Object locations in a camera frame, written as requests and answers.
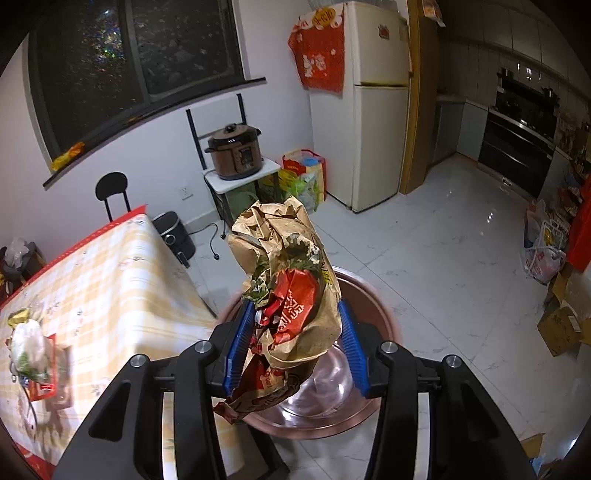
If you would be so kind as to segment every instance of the tablecloth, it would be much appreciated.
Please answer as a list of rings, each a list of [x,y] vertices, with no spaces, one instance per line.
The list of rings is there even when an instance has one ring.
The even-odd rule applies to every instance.
[[[215,318],[197,294],[187,271],[138,209],[95,232],[48,265],[0,311],[0,418],[25,457],[43,478],[76,429],[124,363],[135,353],[152,360],[178,355],[207,339]],[[43,333],[55,334],[68,374],[52,398],[33,402],[9,371],[4,340],[10,313],[41,309]],[[163,464],[175,478],[172,396],[165,396]],[[234,427],[216,416],[226,471],[243,465]]]

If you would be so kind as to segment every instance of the copper bowl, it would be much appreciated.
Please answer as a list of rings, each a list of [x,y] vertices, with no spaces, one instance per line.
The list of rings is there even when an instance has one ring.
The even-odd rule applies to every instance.
[[[358,320],[375,325],[385,340],[401,343],[400,327],[378,293],[363,278],[335,267],[341,293]],[[221,322],[232,320],[241,304],[237,294],[221,312]],[[349,430],[379,409],[381,400],[367,400],[355,388],[340,340],[318,360],[312,376],[295,395],[275,407],[244,418],[250,426],[275,437],[319,439]]]

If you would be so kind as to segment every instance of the refrigerator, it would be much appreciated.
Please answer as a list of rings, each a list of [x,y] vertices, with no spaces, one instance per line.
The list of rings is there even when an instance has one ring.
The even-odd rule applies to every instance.
[[[310,89],[327,191],[355,212],[398,192],[408,111],[408,30],[396,10],[345,3],[343,93]]]

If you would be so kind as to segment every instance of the power cord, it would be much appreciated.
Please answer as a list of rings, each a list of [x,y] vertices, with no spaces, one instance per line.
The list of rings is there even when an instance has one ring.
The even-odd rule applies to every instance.
[[[194,232],[189,233],[189,235],[195,235],[196,233],[203,232],[206,228],[208,228],[208,227],[210,227],[212,225],[216,228],[216,231],[213,233],[212,237],[209,239],[209,249],[212,251],[214,259],[215,260],[219,260],[220,259],[220,256],[217,253],[215,253],[215,251],[213,250],[213,245],[212,245],[213,239],[216,237],[217,232],[219,230],[219,227],[217,226],[216,223],[213,223],[213,222],[212,223],[208,223],[203,228],[201,228],[199,230],[196,230]]]

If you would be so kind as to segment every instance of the window frame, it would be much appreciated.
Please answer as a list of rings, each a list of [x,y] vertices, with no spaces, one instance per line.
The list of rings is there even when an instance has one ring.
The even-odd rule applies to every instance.
[[[217,79],[207,79],[197,81],[190,86],[173,89],[169,92],[160,93],[157,95],[150,95],[148,93],[142,68],[140,65],[138,46],[135,38],[135,29],[133,25],[131,0],[119,0],[117,3],[119,15],[119,28],[121,30],[121,39],[124,49],[129,55],[131,70],[135,74],[134,80],[138,82],[139,89],[142,95],[141,103],[132,106],[123,112],[117,114],[106,122],[100,124],[97,128],[87,132],[78,141],[86,144],[85,151],[80,157],[76,158],[70,164],[61,169],[52,172],[51,177],[43,184],[44,187],[49,186],[57,177],[61,176],[65,170],[69,170],[73,165],[79,163],[80,160],[87,157],[91,152],[106,144],[109,140],[113,140],[123,132],[133,128],[134,126],[143,123],[146,119],[156,116],[168,109],[173,109],[176,106],[184,103],[192,103],[200,98],[208,97],[247,85],[252,82],[264,81],[264,78],[248,80],[245,78],[245,66],[243,65],[241,44],[239,41],[238,16],[232,0],[217,0],[220,8],[220,16],[222,24],[226,28],[226,42],[228,45],[228,56],[234,67],[234,73],[227,77],[218,77]],[[28,71],[30,92],[33,100],[33,107],[41,136],[46,145],[47,151],[54,159],[64,153],[59,146],[55,136],[53,126],[51,124],[47,105],[44,101],[43,86],[41,84],[41,76],[38,68],[37,54],[38,54],[38,27],[39,23],[31,30],[28,40]]]

